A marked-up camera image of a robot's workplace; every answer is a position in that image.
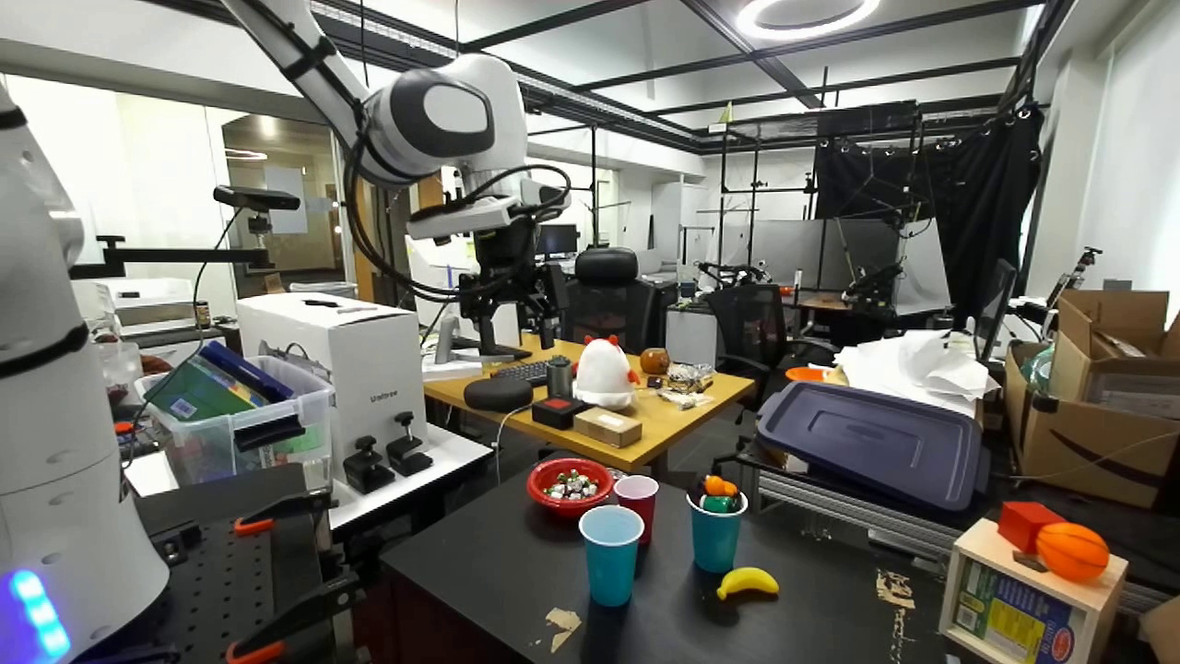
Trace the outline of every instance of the white machine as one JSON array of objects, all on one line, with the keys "label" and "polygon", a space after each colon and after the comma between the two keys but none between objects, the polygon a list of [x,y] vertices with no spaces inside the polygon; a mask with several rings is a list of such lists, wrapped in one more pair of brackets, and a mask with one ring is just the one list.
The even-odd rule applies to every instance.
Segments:
[{"label": "white machine", "polygon": [[[505,298],[546,308],[535,268],[518,258],[532,256],[532,228],[562,213],[568,188],[532,203],[486,198],[510,172],[546,169],[525,165],[525,105],[505,63],[464,57],[365,96],[310,0],[226,9],[337,131],[349,156],[346,195],[353,176],[403,186],[461,165],[470,191],[429,209],[411,236],[477,231],[485,272],[461,295],[416,288],[353,231],[370,261],[413,292],[456,298],[477,320],[489,320]],[[74,662],[135,620],[169,581],[119,481],[99,367],[65,279],[65,231],[45,203],[52,186],[27,120],[0,88],[0,662]]]}]

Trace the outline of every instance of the ceiling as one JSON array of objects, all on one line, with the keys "label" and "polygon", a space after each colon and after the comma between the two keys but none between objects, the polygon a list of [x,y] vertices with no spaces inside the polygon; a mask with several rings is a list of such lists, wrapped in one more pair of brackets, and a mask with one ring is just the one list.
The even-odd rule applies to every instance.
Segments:
[{"label": "ceiling", "polygon": [[[213,0],[160,0],[212,15]],[[709,153],[730,122],[920,105],[925,122],[992,120],[1071,10],[1071,0],[883,0],[842,33],[755,42],[750,0],[321,0],[327,37],[378,68],[489,51],[518,68],[535,131],[605,127]],[[765,25],[805,25],[859,0],[780,0]]]}]

